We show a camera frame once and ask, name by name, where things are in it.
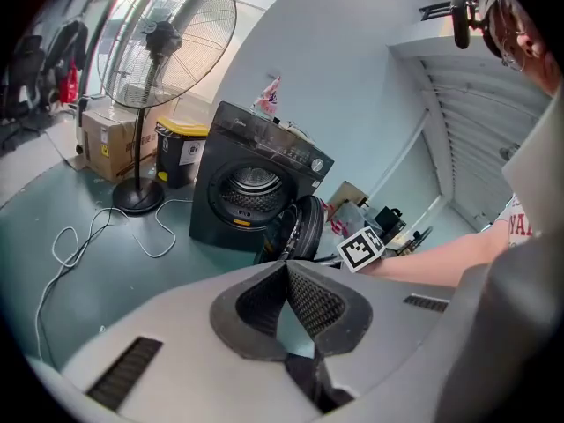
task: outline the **human arm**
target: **human arm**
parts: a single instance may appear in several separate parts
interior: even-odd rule
[[[360,272],[402,282],[457,286],[468,268],[491,263],[507,246],[508,222],[497,220],[479,234],[468,234],[418,254],[385,258]]]

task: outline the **trash bin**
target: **trash bin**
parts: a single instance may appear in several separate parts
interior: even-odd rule
[[[209,129],[202,123],[157,119],[157,177],[170,188],[194,181]]]

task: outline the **floor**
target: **floor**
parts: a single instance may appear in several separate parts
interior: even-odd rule
[[[56,235],[74,226],[82,243],[94,213],[111,205],[114,185],[80,169],[74,158],[74,130],[74,122],[64,116],[47,128],[48,136],[30,137],[0,157],[0,300],[14,337],[32,356],[37,356],[35,311],[43,288],[59,269],[51,255]],[[150,164],[142,170],[144,175],[154,174]],[[167,199],[190,200],[192,192],[191,186],[168,190]],[[190,211],[191,204],[171,203],[160,212],[160,220],[176,234],[175,246],[160,259],[146,256],[131,235],[133,231],[152,253],[164,250],[171,236],[157,224],[154,213],[132,218],[129,224],[122,216],[112,217],[112,226],[92,242],[80,264],[46,299],[41,352],[47,363],[60,369],[84,342],[158,293],[252,264],[251,253],[192,241]],[[94,228],[105,221],[100,216]],[[56,252],[66,258],[74,249],[74,237],[67,232]],[[278,340],[289,352],[313,355],[311,340],[287,305],[279,320]]]

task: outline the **fan base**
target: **fan base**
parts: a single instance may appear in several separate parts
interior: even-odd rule
[[[140,178],[139,189],[135,179],[126,179],[114,188],[114,207],[129,215],[150,212],[165,198],[163,188],[154,180]]]

